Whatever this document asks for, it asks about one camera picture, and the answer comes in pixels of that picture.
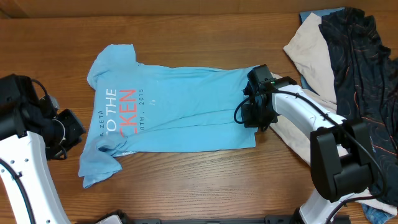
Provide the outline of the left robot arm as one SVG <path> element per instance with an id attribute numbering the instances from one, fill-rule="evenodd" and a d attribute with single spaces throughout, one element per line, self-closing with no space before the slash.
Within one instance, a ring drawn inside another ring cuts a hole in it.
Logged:
<path id="1" fill-rule="evenodd" d="M 17 223 L 69 223 L 49 160 L 65 160 L 85 129 L 55 98 L 38 98 L 27 76 L 1 78 L 1 179 Z"/>

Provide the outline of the light blue printed t-shirt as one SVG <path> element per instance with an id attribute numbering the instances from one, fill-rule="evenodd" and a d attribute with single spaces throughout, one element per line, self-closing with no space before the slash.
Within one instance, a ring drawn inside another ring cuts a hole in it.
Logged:
<path id="1" fill-rule="evenodd" d="M 136 59 L 131 44 L 109 45 L 87 76 L 93 115 L 80 156 L 83 186 L 110 178 L 118 157 L 254 147 L 255 129 L 236 122 L 247 68 L 170 68 Z"/>

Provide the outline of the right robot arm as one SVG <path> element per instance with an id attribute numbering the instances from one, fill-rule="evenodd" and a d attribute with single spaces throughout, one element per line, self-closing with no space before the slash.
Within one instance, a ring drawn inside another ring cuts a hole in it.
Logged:
<path id="1" fill-rule="evenodd" d="M 247 78 L 246 99 L 235 110 L 241 124 L 265 131 L 283 116 L 310 140 L 313 193 L 293 214 L 268 215 L 265 223 L 350 223 L 338 211 L 377 180 L 366 125 L 324 109 L 295 80 L 274 78 L 266 65 L 254 67 Z"/>

